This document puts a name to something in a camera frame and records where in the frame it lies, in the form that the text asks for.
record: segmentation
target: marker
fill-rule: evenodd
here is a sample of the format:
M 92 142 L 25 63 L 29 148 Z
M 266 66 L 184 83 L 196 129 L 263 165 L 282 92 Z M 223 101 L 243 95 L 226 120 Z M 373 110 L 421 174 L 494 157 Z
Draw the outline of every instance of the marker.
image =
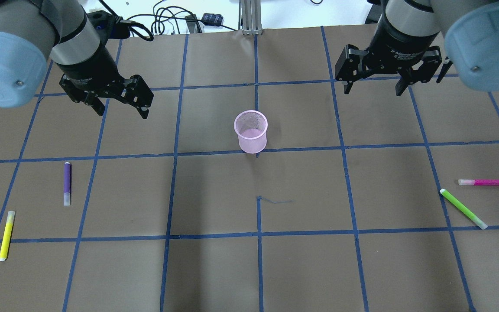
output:
M 71 205 L 71 163 L 65 162 L 63 179 L 63 204 L 65 207 Z
M 5 261 L 9 254 L 10 233 L 13 231 L 14 211 L 7 213 L 7 222 L 5 224 L 5 232 L 3 233 L 3 241 L 1 242 L 0 261 Z
M 445 189 L 440 190 L 440 194 L 444 196 L 450 203 L 454 204 L 457 209 L 464 213 L 471 221 L 478 225 L 481 229 L 486 229 L 489 227 L 486 225 L 479 217 L 477 217 L 472 211 L 470 211 L 465 205 L 463 205 L 457 198 L 455 198 L 450 192 Z
M 485 186 L 499 186 L 499 180 L 457 180 L 459 185 L 485 185 Z

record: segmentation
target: light blue joint cover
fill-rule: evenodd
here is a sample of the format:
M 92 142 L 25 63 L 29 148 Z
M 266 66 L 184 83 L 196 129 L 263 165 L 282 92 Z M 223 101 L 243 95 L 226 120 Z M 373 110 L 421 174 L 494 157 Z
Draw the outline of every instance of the light blue joint cover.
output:
M 445 39 L 446 52 L 465 85 L 499 91 L 499 1 L 462 16 Z
M 0 32 L 0 107 L 28 103 L 44 79 L 47 60 L 29 41 Z

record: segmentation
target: green highlighter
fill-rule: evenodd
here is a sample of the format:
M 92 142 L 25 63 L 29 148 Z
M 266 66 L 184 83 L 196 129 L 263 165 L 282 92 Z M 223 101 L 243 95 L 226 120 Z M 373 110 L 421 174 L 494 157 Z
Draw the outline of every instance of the green highlighter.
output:
M 475 222 L 476 225 L 478 225 L 481 229 L 486 229 L 489 227 L 484 223 L 479 217 L 477 217 L 472 211 L 469 210 L 469 208 L 465 207 L 457 198 L 455 198 L 450 192 L 448 192 L 445 189 L 440 190 L 440 194 L 444 196 L 447 200 L 449 200 L 450 203 L 454 204 L 457 209 L 459 209 L 461 212 L 463 212 L 471 221 Z

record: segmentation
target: pink marker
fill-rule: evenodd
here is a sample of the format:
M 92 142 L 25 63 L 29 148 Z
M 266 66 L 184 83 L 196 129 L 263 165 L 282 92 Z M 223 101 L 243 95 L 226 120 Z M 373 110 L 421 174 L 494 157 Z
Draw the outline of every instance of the pink marker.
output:
M 459 185 L 484 185 L 484 186 L 499 186 L 499 180 L 457 180 Z

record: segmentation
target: purple marker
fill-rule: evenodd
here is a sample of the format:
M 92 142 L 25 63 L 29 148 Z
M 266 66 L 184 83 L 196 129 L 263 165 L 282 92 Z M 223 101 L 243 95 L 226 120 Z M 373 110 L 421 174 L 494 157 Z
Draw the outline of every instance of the purple marker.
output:
M 64 179 L 63 179 L 63 194 L 65 207 L 71 205 L 71 163 L 65 162 Z
M 485 185 L 485 186 L 499 186 L 499 180 L 457 180 L 459 185 Z

